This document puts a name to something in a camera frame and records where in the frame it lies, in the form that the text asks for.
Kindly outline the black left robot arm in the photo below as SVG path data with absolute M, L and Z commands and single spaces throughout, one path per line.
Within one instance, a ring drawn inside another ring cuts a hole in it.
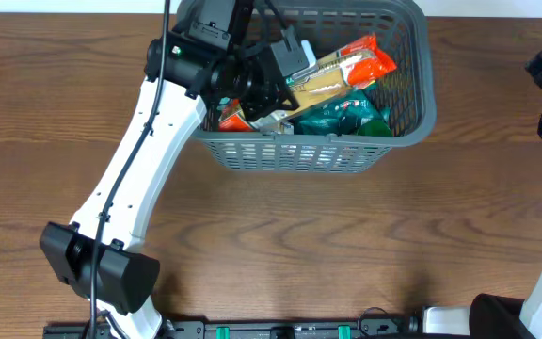
M 116 338 L 160 336 L 151 299 L 160 264 L 142 249 L 160 192 L 209 111 L 225 98 L 251 121 L 298 108 L 289 84 L 314 52 L 289 24 L 277 40 L 246 41 L 253 14 L 280 17 L 269 1 L 165 3 L 135 114 L 104 175 L 67 224 L 45 226 L 40 248 L 56 277 L 89 303 L 82 337 L 99 335 L 100 318 Z

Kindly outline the beige paper pouch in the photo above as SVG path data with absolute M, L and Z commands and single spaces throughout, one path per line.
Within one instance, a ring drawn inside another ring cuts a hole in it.
M 287 111 L 277 110 L 266 117 L 251 122 L 250 125 L 261 133 L 292 135 L 295 129 L 288 121 L 289 116 Z

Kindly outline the green lid jar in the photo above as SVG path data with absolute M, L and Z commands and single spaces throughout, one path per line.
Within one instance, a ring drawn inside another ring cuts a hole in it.
M 392 137 L 392 131 L 389 127 L 391 109 L 383 107 L 379 110 L 374 109 L 370 119 L 362 119 L 361 126 L 356 131 L 357 136 L 365 137 Z

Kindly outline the orange spaghetti packet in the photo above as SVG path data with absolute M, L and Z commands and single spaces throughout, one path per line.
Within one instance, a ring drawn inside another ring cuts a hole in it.
M 288 121 L 307 109 L 325 104 L 352 91 L 367 89 L 381 77 L 394 72 L 394 60 L 378 47 L 376 35 L 365 35 L 317 60 L 317 69 L 302 77 L 288 78 L 299 108 L 287 111 Z M 221 132 L 256 131 L 246 121 L 238 100 L 223 108 L 218 124 Z

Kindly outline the green instant coffee bag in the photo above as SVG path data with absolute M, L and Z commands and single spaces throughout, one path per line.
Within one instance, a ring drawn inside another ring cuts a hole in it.
M 355 135 L 362 119 L 370 119 L 377 109 L 364 90 L 339 96 L 325 104 L 307 109 L 294 119 L 295 135 Z

